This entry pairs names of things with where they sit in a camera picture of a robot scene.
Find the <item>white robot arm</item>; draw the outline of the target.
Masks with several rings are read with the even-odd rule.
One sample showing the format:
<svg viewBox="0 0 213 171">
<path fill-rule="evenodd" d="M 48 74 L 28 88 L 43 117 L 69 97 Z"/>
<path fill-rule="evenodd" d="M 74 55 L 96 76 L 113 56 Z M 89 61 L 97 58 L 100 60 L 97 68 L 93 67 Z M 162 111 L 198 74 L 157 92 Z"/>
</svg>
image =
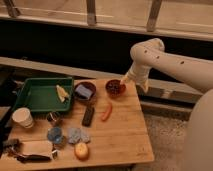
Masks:
<svg viewBox="0 0 213 171">
<path fill-rule="evenodd" d="M 181 171 L 213 171 L 213 61 L 166 53 L 159 38 L 134 44 L 130 56 L 122 84 L 133 81 L 147 92 L 154 68 L 203 93 L 188 122 Z"/>
</svg>

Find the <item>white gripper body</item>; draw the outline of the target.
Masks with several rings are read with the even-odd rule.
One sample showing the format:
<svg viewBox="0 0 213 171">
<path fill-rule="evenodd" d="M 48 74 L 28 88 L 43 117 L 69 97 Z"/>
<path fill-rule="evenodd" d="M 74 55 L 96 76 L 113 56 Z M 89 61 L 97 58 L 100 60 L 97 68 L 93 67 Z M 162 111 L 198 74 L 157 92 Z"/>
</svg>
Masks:
<svg viewBox="0 0 213 171">
<path fill-rule="evenodd" d="M 129 80 L 134 81 L 137 85 L 141 85 L 148 81 L 149 72 L 150 68 L 148 66 L 133 63 L 126 76 L 128 76 Z"/>
</svg>

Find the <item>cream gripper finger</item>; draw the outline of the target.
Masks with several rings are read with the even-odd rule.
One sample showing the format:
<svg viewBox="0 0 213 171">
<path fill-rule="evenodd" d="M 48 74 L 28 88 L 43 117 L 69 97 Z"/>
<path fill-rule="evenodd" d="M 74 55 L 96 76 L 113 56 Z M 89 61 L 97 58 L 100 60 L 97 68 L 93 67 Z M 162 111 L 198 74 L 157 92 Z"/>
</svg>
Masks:
<svg viewBox="0 0 213 171">
<path fill-rule="evenodd" d="M 140 87 L 142 88 L 142 90 L 144 91 L 144 93 L 147 93 L 148 90 L 149 90 L 149 82 L 146 81 L 146 82 L 142 83 L 142 84 L 140 85 Z"/>
<path fill-rule="evenodd" d="M 122 78 L 121 78 L 121 80 L 120 80 L 120 85 L 124 85 L 124 84 L 126 84 L 126 83 L 128 83 L 129 82 L 129 78 L 128 78 L 128 76 L 123 76 Z"/>
</svg>

